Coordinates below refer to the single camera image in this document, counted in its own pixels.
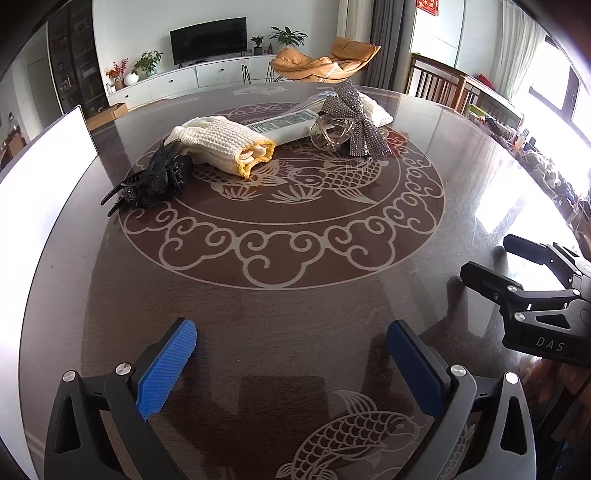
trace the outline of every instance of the sparkly bow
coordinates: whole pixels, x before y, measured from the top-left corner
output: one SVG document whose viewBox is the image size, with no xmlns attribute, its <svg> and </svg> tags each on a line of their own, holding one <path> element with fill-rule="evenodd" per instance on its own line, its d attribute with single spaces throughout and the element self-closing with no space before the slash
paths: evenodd
<svg viewBox="0 0 591 480">
<path fill-rule="evenodd" d="M 380 135 L 378 127 L 365 115 L 359 92 L 351 80 L 335 84 L 337 96 L 329 96 L 322 110 L 338 118 L 352 118 L 355 130 L 351 136 L 352 157 L 388 157 L 392 155 L 388 143 Z"/>
</svg>

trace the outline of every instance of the glass tabletop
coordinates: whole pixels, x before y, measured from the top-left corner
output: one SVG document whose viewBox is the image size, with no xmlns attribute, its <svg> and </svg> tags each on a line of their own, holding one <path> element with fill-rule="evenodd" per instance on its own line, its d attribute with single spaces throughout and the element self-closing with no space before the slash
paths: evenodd
<svg viewBox="0 0 591 480">
<path fill-rule="evenodd" d="M 327 89 L 212 90 L 137 109 L 95 135 L 99 157 L 47 242 L 22 331 L 22 412 L 40 476 L 63 372 L 132 362 L 178 316 L 197 325 L 197 348 L 150 424 L 190 479 L 391 478 L 431 425 L 385 347 L 395 319 L 474 375 L 519 370 L 498 307 L 463 288 L 460 267 L 560 289 L 498 246 L 514 233 L 578 247 L 527 172 L 436 103 L 360 88 L 394 117 L 394 154 L 382 161 L 301 140 L 250 181 L 201 167 L 181 195 L 145 211 L 107 218 L 110 206 L 99 206 L 174 126 L 214 114 L 257 121 Z"/>
</svg>

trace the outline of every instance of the small plant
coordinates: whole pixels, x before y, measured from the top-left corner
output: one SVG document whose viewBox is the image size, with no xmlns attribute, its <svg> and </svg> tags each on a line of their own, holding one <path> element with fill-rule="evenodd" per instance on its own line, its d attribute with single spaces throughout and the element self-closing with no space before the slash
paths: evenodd
<svg viewBox="0 0 591 480">
<path fill-rule="evenodd" d="M 289 27 L 286 27 L 285 30 L 281 30 L 277 27 L 270 28 L 275 30 L 275 33 L 270 35 L 269 38 L 277 39 L 277 43 L 285 46 L 295 45 L 296 47 L 301 47 L 304 44 L 304 40 L 308 38 L 308 34 L 303 33 L 301 30 L 291 31 Z"/>
<path fill-rule="evenodd" d="M 125 75 L 125 69 L 127 68 L 128 62 L 129 59 L 123 59 L 119 62 L 119 64 L 113 62 L 111 69 L 105 71 L 107 77 L 109 77 L 111 80 L 121 80 L 123 75 Z"/>
<path fill-rule="evenodd" d="M 163 52 L 158 50 L 145 51 L 142 56 L 135 62 L 134 69 L 142 70 L 145 73 L 152 73 L 156 71 L 156 65 L 160 62 L 160 59 L 164 55 Z"/>
<path fill-rule="evenodd" d="M 262 44 L 262 41 L 265 39 L 265 37 L 263 37 L 262 35 L 258 36 L 258 37 L 252 37 L 251 38 L 251 42 L 253 42 L 255 44 L 255 47 L 260 47 Z"/>
</svg>

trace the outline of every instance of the yellow trim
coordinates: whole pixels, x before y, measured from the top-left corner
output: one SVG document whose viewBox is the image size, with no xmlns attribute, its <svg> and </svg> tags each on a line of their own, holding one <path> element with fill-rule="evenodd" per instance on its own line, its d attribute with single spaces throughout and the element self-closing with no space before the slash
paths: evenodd
<svg viewBox="0 0 591 480">
<path fill-rule="evenodd" d="M 260 157 L 253 158 L 252 161 L 248 163 L 240 163 L 240 161 L 238 160 L 238 156 L 242 155 L 246 150 L 250 150 L 253 147 L 265 147 L 265 154 Z M 242 151 L 234 159 L 236 160 L 236 164 L 238 166 L 238 174 L 245 179 L 250 177 L 251 170 L 255 165 L 259 163 L 266 163 L 271 159 L 271 157 L 273 156 L 273 152 L 275 151 L 275 147 L 275 142 L 273 140 L 269 140 L 268 138 L 253 140 L 248 145 L 242 147 Z"/>
</svg>

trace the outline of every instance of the blue gripper pad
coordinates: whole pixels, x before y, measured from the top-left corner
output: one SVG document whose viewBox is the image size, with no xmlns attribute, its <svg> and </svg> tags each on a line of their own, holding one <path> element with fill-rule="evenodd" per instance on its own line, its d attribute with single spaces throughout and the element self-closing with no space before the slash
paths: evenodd
<svg viewBox="0 0 591 480">
<path fill-rule="evenodd" d="M 185 320 L 138 383 L 136 404 L 144 420 L 162 410 L 196 345 L 197 328 L 191 320 Z"/>
<path fill-rule="evenodd" d="M 439 419 L 446 409 L 449 388 L 443 367 L 403 320 L 390 324 L 386 344 L 421 411 Z"/>
</svg>

